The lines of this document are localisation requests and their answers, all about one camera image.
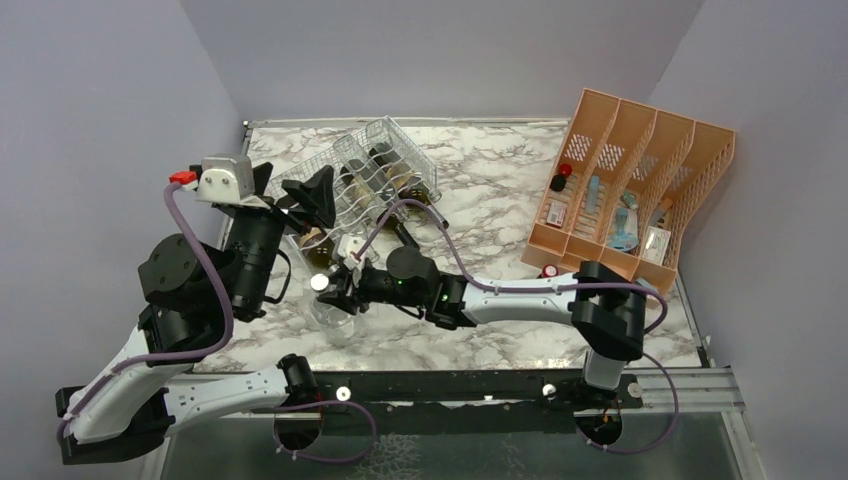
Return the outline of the clear jar silver lid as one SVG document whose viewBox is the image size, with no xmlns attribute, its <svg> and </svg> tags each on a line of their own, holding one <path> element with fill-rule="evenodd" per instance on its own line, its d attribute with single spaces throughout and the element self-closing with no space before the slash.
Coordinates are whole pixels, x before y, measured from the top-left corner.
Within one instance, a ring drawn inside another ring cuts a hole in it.
<svg viewBox="0 0 848 480">
<path fill-rule="evenodd" d="M 326 293 L 331 286 L 329 278 L 323 273 L 315 274 L 310 278 L 309 286 L 313 292 L 311 313 L 322 332 L 331 342 L 342 343 L 352 339 L 355 334 L 353 317 L 334 306 L 318 301 L 318 296 Z"/>
</svg>

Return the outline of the clear square glass bottle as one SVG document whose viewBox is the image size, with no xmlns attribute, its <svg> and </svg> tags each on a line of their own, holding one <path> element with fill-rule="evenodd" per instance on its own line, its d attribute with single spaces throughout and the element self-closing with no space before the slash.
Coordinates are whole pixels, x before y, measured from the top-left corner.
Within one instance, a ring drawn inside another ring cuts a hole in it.
<svg viewBox="0 0 848 480">
<path fill-rule="evenodd" d="M 394 185 L 351 135 L 337 140 L 332 149 L 342 161 L 339 170 L 342 196 L 357 215 L 364 214 L 376 222 L 395 202 Z"/>
</svg>

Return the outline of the silver-neck green wine bottle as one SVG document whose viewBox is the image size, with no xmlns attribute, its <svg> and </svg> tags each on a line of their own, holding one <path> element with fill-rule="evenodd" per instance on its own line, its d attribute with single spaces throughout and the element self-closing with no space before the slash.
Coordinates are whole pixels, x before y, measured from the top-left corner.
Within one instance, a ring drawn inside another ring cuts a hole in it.
<svg viewBox="0 0 848 480">
<path fill-rule="evenodd" d="M 444 228 L 450 226 L 449 221 L 435 208 L 435 195 L 423 177 L 412 169 L 395 147 L 379 142 L 368 153 L 370 159 L 385 172 L 400 199 L 419 201 L 436 215 Z"/>
</svg>

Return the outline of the dark-neck green wine bottle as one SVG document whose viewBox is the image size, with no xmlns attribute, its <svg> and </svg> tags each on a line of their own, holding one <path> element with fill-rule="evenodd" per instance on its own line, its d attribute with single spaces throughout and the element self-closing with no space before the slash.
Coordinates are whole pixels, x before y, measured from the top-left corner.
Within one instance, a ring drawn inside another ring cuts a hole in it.
<svg viewBox="0 0 848 480">
<path fill-rule="evenodd" d="M 361 208 L 375 223 L 385 219 L 383 228 L 393 232 L 404 246 L 420 248 L 395 213 L 386 216 L 387 209 L 396 200 L 396 191 L 373 160 L 349 159 L 341 168 L 340 177 L 347 187 L 352 203 Z"/>
</svg>

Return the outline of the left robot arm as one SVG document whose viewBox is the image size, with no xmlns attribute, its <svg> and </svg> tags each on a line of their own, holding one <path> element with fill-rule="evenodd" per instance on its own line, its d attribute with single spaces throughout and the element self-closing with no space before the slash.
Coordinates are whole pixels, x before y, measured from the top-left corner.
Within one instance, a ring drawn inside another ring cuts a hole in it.
<svg viewBox="0 0 848 480">
<path fill-rule="evenodd" d="M 221 350 L 237 322 L 261 318 L 287 233 L 333 225 L 335 172 L 285 180 L 284 196 L 265 193 L 272 166 L 242 155 L 212 156 L 169 177 L 166 207 L 178 232 L 139 266 L 146 302 L 126 343 L 88 384 L 55 395 L 57 442 L 66 465 L 142 457 L 197 423 L 231 413 L 285 406 L 315 408 L 316 380 L 306 358 L 231 380 L 177 388 L 173 377 Z"/>
</svg>

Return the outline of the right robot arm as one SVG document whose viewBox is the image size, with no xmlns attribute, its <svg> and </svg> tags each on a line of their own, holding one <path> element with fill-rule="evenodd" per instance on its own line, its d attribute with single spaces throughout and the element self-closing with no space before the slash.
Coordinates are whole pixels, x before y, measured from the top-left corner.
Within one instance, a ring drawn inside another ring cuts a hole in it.
<svg viewBox="0 0 848 480">
<path fill-rule="evenodd" d="M 570 275 L 484 280 L 440 271 L 412 247 L 394 250 L 380 269 L 347 256 L 310 281 L 318 302 L 349 315 L 373 303 L 412 309 L 439 328 L 501 321 L 550 322 L 575 328 L 589 347 L 577 380 L 579 398 L 600 407 L 617 392 L 624 367 L 644 353 L 648 289 L 596 261 Z"/>
</svg>

